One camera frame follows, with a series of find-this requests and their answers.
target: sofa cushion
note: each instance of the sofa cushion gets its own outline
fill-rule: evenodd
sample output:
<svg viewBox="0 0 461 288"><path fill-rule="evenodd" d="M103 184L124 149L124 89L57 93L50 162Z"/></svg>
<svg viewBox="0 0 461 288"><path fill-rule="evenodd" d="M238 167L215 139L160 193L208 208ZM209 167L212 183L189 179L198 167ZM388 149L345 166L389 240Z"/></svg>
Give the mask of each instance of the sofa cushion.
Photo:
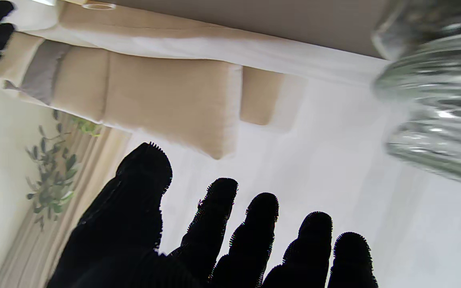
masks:
<svg viewBox="0 0 461 288"><path fill-rule="evenodd" d="M243 67L241 120L289 131L308 83L299 76Z"/></svg>
<svg viewBox="0 0 461 288"><path fill-rule="evenodd" d="M106 106L109 51L72 47L56 78L51 106L100 123Z"/></svg>
<svg viewBox="0 0 461 288"><path fill-rule="evenodd" d="M147 131L220 159L234 151L242 67L112 53L103 122Z"/></svg>
<svg viewBox="0 0 461 288"><path fill-rule="evenodd" d="M19 90L44 104L51 104L58 71L71 47L62 42L45 40L31 60L20 87L7 81L5 89Z"/></svg>

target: clear glass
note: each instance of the clear glass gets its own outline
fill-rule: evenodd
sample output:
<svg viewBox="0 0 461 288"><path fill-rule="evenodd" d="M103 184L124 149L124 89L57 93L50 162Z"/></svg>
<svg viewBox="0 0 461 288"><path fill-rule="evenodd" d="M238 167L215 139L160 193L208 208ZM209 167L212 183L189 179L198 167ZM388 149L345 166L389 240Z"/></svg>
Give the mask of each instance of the clear glass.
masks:
<svg viewBox="0 0 461 288"><path fill-rule="evenodd" d="M373 42L389 60L432 40L461 34L461 0L391 0Z"/></svg>
<svg viewBox="0 0 461 288"><path fill-rule="evenodd" d="M389 137L387 152L461 182L461 98L421 98L411 116Z"/></svg>
<svg viewBox="0 0 461 288"><path fill-rule="evenodd" d="M373 41L396 60L375 82L378 97L414 102L388 153L461 182L461 0L392 0Z"/></svg>

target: beige sofa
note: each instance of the beige sofa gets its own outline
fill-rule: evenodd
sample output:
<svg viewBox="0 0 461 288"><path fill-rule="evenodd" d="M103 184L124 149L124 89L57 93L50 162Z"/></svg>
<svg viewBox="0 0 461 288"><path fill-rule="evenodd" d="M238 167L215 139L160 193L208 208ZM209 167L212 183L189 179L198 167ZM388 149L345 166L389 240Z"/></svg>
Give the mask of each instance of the beige sofa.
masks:
<svg viewBox="0 0 461 288"><path fill-rule="evenodd" d="M159 134L216 159L234 151L240 119L268 124L281 87L300 84L293 76L188 53L196 50L192 40L245 40L258 34L127 7L104 11L62 1L56 6L15 3L17 10L6 22L20 33L0 61L0 89L5 81L22 84L44 39L72 44L49 106L106 126Z"/></svg>

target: gray pillow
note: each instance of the gray pillow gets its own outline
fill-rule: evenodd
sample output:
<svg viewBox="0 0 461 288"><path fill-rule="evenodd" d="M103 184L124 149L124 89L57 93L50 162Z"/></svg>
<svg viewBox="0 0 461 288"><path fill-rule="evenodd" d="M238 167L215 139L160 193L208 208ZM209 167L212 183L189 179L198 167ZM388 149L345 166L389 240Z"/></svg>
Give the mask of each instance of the gray pillow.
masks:
<svg viewBox="0 0 461 288"><path fill-rule="evenodd" d="M66 43L45 40L33 56L20 87L6 81L5 89L18 90L47 105L51 104L58 71L71 47Z"/></svg>

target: beige curtain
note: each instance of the beige curtain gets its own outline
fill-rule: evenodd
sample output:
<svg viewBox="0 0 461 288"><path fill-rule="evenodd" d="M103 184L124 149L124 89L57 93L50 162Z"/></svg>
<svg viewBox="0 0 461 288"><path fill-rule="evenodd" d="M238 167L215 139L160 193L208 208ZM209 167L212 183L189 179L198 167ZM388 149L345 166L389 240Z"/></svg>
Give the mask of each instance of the beige curtain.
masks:
<svg viewBox="0 0 461 288"><path fill-rule="evenodd" d="M30 209L0 270L0 288L46 285L72 228L124 157L129 133L103 127L100 136L93 137L76 129L68 114L62 115L62 123L73 131L66 145L82 164L75 180L75 197L58 221L44 222L43 231L34 223L35 215Z"/></svg>

